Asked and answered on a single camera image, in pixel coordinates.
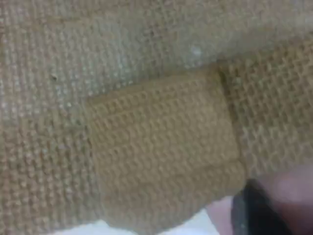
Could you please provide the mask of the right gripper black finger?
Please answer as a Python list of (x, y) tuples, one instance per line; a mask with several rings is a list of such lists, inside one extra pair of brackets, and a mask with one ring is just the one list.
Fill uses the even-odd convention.
[(232, 199), (231, 226), (234, 235), (291, 235), (283, 218), (273, 209), (270, 198), (254, 179)]

